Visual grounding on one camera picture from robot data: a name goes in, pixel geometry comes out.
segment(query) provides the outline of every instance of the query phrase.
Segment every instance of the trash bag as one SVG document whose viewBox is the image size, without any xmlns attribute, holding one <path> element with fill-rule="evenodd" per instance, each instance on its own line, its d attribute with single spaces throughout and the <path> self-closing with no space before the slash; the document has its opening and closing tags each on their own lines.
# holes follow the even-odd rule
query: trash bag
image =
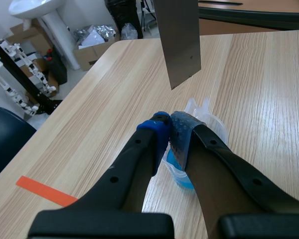
<svg viewBox="0 0 299 239">
<path fill-rule="evenodd" d="M 138 32 L 135 27 L 133 27 L 130 23 L 125 23 L 122 32 L 121 32 L 121 40 L 133 40 L 138 38 Z"/>
</svg>

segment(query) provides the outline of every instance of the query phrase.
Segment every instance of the metal sheet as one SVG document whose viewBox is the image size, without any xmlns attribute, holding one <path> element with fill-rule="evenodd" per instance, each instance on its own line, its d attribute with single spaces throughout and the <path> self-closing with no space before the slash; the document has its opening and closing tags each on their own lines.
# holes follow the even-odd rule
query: metal sheet
<svg viewBox="0 0 299 239">
<path fill-rule="evenodd" d="M 201 69 L 197 0 L 154 0 L 170 86 Z"/>
</svg>

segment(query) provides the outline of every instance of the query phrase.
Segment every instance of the black trash bin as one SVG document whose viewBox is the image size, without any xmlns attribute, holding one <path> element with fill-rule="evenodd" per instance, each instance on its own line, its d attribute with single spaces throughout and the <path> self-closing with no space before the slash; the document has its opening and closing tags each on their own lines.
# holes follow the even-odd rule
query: black trash bin
<svg viewBox="0 0 299 239">
<path fill-rule="evenodd" d="M 112 15 L 120 34 L 124 25 L 131 23 L 138 32 L 138 39 L 143 38 L 136 0 L 105 0 L 105 6 Z"/>
</svg>

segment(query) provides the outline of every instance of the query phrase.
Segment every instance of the white sink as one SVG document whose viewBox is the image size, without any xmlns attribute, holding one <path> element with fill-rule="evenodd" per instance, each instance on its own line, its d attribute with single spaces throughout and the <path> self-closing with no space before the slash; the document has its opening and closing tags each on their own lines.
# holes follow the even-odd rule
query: white sink
<svg viewBox="0 0 299 239">
<path fill-rule="evenodd" d="M 53 34 L 71 68 L 77 70 L 80 65 L 73 53 L 76 42 L 56 11 L 65 2 L 65 0 L 13 0 L 9 6 L 9 13 L 21 19 L 42 20 L 43 25 L 46 25 Z"/>
<path fill-rule="evenodd" d="M 17 18 L 33 19 L 52 12 L 64 2 L 65 0 L 13 0 L 9 13 Z"/>
</svg>

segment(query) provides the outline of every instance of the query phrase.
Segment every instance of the black chair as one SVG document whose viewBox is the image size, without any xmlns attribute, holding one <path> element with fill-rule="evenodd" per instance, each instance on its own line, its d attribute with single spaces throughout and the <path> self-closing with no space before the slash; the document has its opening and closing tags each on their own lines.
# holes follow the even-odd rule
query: black chair
<svg viewBox="0 0 299 239">
<path fill-rule="evenodd" d="M 0 173 L 35 132 L 26 121 L 0 107 Z"/>
</svg>

